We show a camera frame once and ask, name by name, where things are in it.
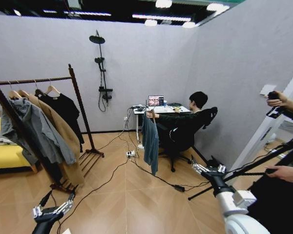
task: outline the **man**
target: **man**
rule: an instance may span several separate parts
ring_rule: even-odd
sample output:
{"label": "man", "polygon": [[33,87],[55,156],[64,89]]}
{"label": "man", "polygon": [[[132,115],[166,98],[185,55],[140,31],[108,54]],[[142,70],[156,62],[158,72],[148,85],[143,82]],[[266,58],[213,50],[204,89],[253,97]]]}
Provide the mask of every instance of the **man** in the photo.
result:
{"label": "man", "polygon": [[[198,131],[210,118],[209,111],[202,110],[206,104],[208,96],[203,92],[195,92],[189,98],[189,109],[192,114],[183,114],[179,110],[175,112],[180,116],[167,116],[155,114],[157,122],[157,130],[159,141],[162,144],[176,142],[182,145],[194,144],[194,134]],[[152,118],[151,113],[147,113],[148,118]]]}
{"label": "man", "polygon": [[[279,99],[267,100],[271,107],[283,106],[293,112],[293,101],[281,92]],[[270,166],[275,172],[253,183],[250,191],[257,201],[248,207],[248,215],[259,221],[271,234],[293,234],[293,167]]]}
{"label": "man", "polygon": [[[281,92],[276,91],[279,94],[279,99],[267,100],[267,104],[271,107],[283,106],[289,111],[293,112],[293,101],[288,99]],[[269,166],[270,169],[277,169],[274,173],[268,174],[269,177],[277,177],[287,182],[293,182],[293,167],[290,166]]]}

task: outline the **robotic arm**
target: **robotic arm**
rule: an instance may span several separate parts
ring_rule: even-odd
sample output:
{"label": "robotic arm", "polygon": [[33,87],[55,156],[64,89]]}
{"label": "robotic arm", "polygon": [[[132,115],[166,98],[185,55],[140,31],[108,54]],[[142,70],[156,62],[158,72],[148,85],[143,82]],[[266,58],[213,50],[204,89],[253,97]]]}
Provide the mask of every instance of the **robotic arm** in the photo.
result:
{"label": "robotic arm", "polygon": [[72,207],[75,193],[71,193],[68,201],[59,207],[42,209],[47,203],[52,190],[40,201],[39,205],[33,208],[33,218],[37,223],[33,234],[49,234],[53,224],[60,220]]}
{"label": "robotic arm", "polygon": [[192,157],[192,168],[213,186],[213,194],[219,202],[227,234],[269,234],[256,219],[246,215],[247,208],[256,201],[254,195],[250,191],[236,191],[223,181],[225,166],[205,168]]}

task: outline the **chair headrest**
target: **chair headrest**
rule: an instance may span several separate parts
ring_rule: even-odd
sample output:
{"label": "chair headrest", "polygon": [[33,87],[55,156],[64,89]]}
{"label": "chair headrest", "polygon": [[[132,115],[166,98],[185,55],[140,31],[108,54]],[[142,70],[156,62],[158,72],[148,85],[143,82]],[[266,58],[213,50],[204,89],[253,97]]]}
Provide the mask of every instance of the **chair headrest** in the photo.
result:
{"label": "chair headrest", "polygon": [[217,115],[218,109],[217,109],[217,107],[214,106],[214,107],[212,107],[210,109],[206,109],[205,111],[208,111],[209,112],[209,118],[206,121],[206,123],[203,125],[203,129],[206,129],[210,125],[210,123],[212,122],[212,120]]}

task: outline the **black shirt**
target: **black shirt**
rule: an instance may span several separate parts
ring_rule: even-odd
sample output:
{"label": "black shirt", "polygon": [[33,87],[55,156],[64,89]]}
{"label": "black shirt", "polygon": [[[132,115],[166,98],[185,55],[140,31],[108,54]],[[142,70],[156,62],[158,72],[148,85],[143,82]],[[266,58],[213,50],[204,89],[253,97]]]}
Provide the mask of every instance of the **black shirt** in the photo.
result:
{"label": "black shirt", "polygon": [[39,97],[39,99],[48,104],[65,120],[78,137],[80,144],[83,144],[84,139],[77,122],[79,110],[77,109],[74,101],[63,94],[60,94],[58,97],[50,97],[45,95]]}

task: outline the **laptop screen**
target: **laptop screen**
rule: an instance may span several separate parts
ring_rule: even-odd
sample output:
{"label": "laptop screen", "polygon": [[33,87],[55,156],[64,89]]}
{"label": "laptop screen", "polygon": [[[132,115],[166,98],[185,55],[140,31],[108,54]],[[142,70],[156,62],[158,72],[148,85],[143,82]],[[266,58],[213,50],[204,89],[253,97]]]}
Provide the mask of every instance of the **laptop screen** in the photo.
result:
{"label": "laptop screen", "polygon": [[148,106],[163,106],[164,96],[148,96]]}

